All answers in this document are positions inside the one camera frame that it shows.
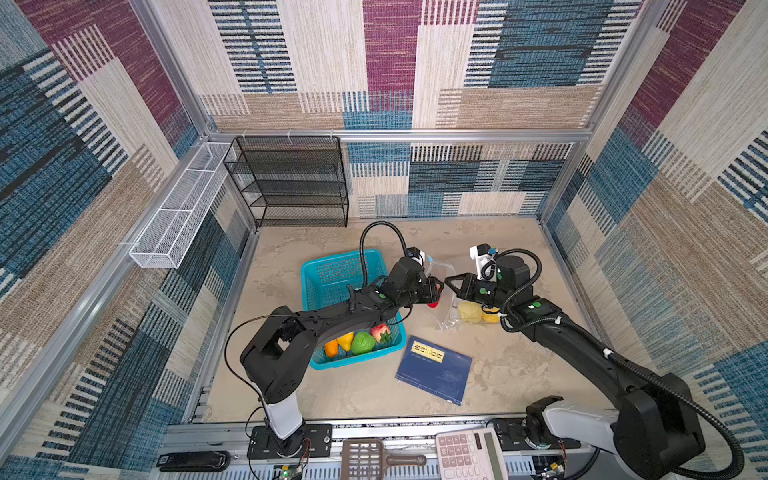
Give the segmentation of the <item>beige potato toy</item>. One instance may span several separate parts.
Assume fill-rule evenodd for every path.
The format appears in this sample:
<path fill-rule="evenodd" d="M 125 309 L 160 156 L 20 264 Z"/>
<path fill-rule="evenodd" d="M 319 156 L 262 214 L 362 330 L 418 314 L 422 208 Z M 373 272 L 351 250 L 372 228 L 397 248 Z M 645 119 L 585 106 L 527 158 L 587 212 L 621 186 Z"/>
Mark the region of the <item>beige potato toy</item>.
<path fill-rule="evenodd" d="M 484 322 L 482 306 L 480 304 L 461 301 L 458 304 L 457 312 L 460 320 L 464 323 L 477 324 Z"/>

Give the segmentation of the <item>clear zip top bag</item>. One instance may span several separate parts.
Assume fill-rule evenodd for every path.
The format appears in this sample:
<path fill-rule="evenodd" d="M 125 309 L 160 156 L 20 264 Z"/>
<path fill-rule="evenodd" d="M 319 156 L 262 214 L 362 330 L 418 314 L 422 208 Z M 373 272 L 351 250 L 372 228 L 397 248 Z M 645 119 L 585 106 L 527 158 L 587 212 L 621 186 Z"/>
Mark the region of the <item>clear zip top bag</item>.
<path fill-rule="evenodd" d="M 457 275 L 457 271 L 450 263 L 433 259 L 431 256 L 427 257 L 426 271 L 429 275 L 432 275 L 444 283 L 444 280 L 448 276 Z M 445 286 L 441 292 L 439 305 L 437 308 L 431 308 L 430 315 L 437 323 L 437 328 L 440 331 L 450 331 L 457 329 L 460 325 L 468 324 L 460 320 L 457 307 L 461 301 L 474 302 L 471 299 L 458 299 L 455 294 Z"/>

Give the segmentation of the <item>yellow lemon toy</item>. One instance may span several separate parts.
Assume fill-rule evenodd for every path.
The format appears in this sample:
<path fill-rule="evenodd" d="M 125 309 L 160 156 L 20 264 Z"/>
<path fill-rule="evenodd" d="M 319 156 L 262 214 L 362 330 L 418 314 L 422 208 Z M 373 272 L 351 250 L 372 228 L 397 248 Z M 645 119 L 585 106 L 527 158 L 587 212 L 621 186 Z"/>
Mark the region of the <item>yellow lemon toy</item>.
<path fill-rule="evenodd" d="M 496 324 L 501 320 L 500 310 L 495 307 L 482 306 L 481 319 L 485 323 Z"/>

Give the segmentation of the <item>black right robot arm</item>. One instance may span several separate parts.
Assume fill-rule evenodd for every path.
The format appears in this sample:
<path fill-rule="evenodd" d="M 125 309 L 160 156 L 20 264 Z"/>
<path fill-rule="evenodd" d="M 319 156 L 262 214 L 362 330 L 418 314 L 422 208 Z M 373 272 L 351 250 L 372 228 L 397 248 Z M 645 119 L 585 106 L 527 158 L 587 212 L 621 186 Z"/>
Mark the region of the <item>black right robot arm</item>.
<path fill-rule="evenodd" d="M 493 256 L 477 273 L 449 276 L 445 285 L 457 298 L 497 310 L 508 333 L 521 333 L 552 351 L 596 386 L 614 409 L 591 414 L 554 400 L 542 422 L 558 437 L 569 437 L 613 453 L 637 478 L 676 474 L 690 479 L 734 479 L 745 454 L 729 428 L 695 402 L 685 381 L 660 376 L 615 352 L 576 324 L 559 306 L 538 296 L 533 285 L 542 270 L 529 269 L 524 249 Z M 687 462 L 706 450 L 700 424 L 707 422 L 725 440 L 730 463 L 716 471 L 697 471 Z"/>

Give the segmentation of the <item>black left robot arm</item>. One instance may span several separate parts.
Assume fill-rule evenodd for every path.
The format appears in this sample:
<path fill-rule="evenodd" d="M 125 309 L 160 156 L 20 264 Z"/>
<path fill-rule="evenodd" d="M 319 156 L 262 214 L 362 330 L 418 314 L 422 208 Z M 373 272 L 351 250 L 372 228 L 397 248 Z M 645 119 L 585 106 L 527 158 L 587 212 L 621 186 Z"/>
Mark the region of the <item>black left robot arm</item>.
<path fill-rule="evenodd" d="M 358 261 L 361 286 L 351 288 L 347 300 L 310 311 L 274 310 L 240 354 L 247 378 L 261 397 L 270 434 L 278 442 L 304 437 L 296 391 L 318 347 L 384 324 L 403 308 L 436 303 L 444 291 L 444 282 L 413 256 L 401 257 L 377 281 L 370 278 L 363 254 Z"/>

